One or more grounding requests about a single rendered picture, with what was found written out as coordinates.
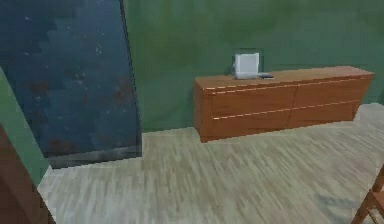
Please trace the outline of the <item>rusty blue metal locker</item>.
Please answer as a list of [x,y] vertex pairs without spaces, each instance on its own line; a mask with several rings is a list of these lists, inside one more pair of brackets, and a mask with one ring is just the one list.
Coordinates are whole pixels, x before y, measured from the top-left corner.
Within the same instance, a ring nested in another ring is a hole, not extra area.
[[52,168],[141,156],[123,0],[0,0],[0,67]]

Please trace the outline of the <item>white box-shaped device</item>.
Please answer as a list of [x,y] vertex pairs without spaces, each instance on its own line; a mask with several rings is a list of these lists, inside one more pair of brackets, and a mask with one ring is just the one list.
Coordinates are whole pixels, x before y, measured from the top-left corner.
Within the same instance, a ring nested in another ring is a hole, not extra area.
[[259,73],[259,54],[236,54],[234,76],[236,79],[255,78]]

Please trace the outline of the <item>brown wooden chest of drawers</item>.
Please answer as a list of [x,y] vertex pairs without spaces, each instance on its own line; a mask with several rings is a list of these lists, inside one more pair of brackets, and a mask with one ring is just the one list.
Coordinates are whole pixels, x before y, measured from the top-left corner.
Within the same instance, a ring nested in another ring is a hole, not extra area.
[[194,81],[194,128],[212,140],[355,118],[374,74],[351,66],[274,71],[271,79],[229,75]]

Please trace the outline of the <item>dark brown wooden furniture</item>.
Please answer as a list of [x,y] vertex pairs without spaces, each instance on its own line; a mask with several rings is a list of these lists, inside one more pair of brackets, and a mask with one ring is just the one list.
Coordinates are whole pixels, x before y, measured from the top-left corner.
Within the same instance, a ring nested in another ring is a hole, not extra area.
[[0,224],[56,224],[1,124]]

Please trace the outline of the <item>brown wooden chair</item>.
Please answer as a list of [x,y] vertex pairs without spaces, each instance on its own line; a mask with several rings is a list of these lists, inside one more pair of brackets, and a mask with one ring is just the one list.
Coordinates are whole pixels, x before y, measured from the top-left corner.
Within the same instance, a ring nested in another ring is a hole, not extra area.
[[372,187],[367,192],[351,224],[362,224],[367,216],[371,218],[374,224],[379,224],[373,214],[373,210],[377,210],[384,219],[384,164],[380,168]]

